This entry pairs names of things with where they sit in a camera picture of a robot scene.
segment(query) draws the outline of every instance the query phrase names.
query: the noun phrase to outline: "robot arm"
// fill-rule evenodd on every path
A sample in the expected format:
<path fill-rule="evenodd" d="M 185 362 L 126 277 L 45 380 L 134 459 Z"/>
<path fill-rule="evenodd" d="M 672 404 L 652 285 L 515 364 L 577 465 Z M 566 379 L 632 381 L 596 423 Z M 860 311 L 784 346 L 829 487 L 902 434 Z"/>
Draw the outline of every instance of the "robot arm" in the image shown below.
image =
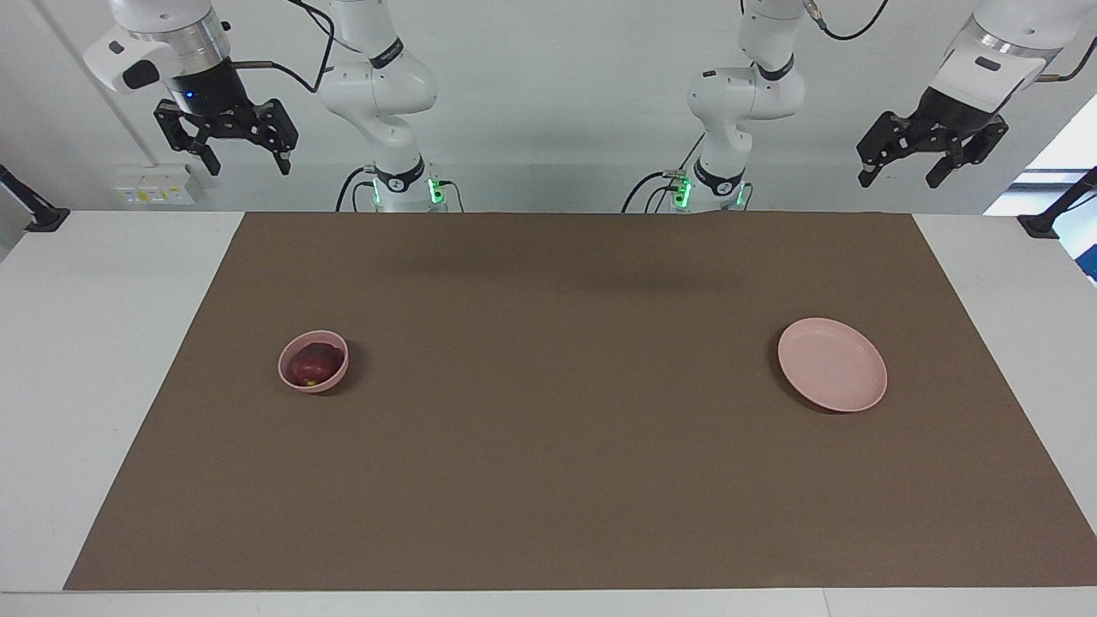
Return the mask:
<path fill-rule="evenodd" d="M 404 47 L 385 0 L 332 0 L 342 41 L 369 58 L 337 65 L 320 86 L 332 113 L 358 128 L 375 153 L 375 198 L 385 211 L 426 212 L 439 202 L 430 165 L 415 131 L 402 117 L 438 100 L 430 69 Z"/>
<path fill-rule="evenodd" d="M 751 66 L 706 70 L 693 79 L 689 105 L 704 124 L 705 139 L 690 173 L 692 198 L 671 211 L 726 209 L 736 198 L 754 145 L 739 123 L 789 117 L 803 105 L 806 88 L 793 47 L 806 14 L 803 0 L 747 2 L 739 44 Z"/>
<path fill-rule="evenodd" d="M 949 46 L 914 114 L 885 112 L 858 144 L 861 186 L 918 152 L 945 153 L 926 176 L 931 188 L 966 164 L 983 162 L 1009 131 L 1002 109 L 1038 80 L 1094 11 L 1097 0 L 984 0 Z"/>
<path fill-rule="evenodd" d="M 202 158 L 216 176 L 220 162 L 206 141 L 247 139 L 274 155 L 283 175 L 297 131 L 282 103 L 253 104 L 229 58 L 227 24 L 210 0 L 110 0 L 116 25 L 84 52 L 108 88 L 129 93 L 162 82 L 172 100 L 154 112 L 168 145 Z M 181 120 L 197 128 L 190 135 Z"/>

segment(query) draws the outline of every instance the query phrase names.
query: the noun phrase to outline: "round plate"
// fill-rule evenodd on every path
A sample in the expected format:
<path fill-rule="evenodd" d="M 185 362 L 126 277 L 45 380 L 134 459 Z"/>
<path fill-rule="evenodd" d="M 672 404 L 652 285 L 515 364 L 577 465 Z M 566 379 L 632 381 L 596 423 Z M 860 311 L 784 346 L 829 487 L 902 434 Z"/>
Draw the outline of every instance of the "round plate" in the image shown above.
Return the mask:
<path fill-rule="evenodd" d="M 875 406 L 887 391 L 887 367 L 856 329 L 813 317 L 789 326 L 778 345 L 781 370 L 807 400 L 841 413 Z"/>

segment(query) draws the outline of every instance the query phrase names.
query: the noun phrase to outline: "cable connector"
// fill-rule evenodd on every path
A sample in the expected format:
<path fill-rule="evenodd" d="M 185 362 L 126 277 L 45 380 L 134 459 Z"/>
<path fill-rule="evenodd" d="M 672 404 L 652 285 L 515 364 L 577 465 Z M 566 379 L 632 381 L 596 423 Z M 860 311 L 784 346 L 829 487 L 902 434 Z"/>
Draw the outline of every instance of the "cable connector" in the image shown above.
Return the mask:
<path fill-rule="evenodd" d="M 827 31 L 826 20 L 823 19 L 823 11 L 819 10 L 815 0 L 804 0 L 804 10 L 807 11 L 807 16 L 819 26 L 819 30 L 823 32 Z"/>

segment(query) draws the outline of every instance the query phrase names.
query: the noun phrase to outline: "green light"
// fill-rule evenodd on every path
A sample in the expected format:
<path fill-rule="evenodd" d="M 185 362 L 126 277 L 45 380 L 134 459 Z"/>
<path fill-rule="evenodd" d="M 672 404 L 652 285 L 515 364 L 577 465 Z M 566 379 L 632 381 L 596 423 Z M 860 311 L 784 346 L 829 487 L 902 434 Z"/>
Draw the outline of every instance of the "green light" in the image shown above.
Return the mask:
<path fill-rule="evenodd" d="M 434 203 L 442 203 L 445 201 L 445 193 L 439 188 L 438 182 L 433 178 L 427 179 L 427 184 L 430 186 L 430 200 Z"/>
<path fill-rule="evenodd" d="M 675 195 L 675 206 L 679 210 L 689 207 L 689 194 L 693 191 L 693 182 L 688 178 L 682 180 L 682 186 L 678 187 L 678 194 Z"/>

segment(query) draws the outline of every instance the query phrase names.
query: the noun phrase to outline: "brown mat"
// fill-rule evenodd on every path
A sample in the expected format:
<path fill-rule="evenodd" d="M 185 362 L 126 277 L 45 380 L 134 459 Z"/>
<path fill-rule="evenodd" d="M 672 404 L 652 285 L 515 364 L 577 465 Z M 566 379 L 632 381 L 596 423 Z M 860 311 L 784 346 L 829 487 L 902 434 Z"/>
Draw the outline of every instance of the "brown mat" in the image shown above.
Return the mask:
<path fill-rule="evenodd" d="M 779 377 L 882 350 L 875 410 Z M 327 396 L 282 346 L 353 341 Z M 1097 584 L 1097 539 L 909 216 L 248 214 L 69 590 Z"/>

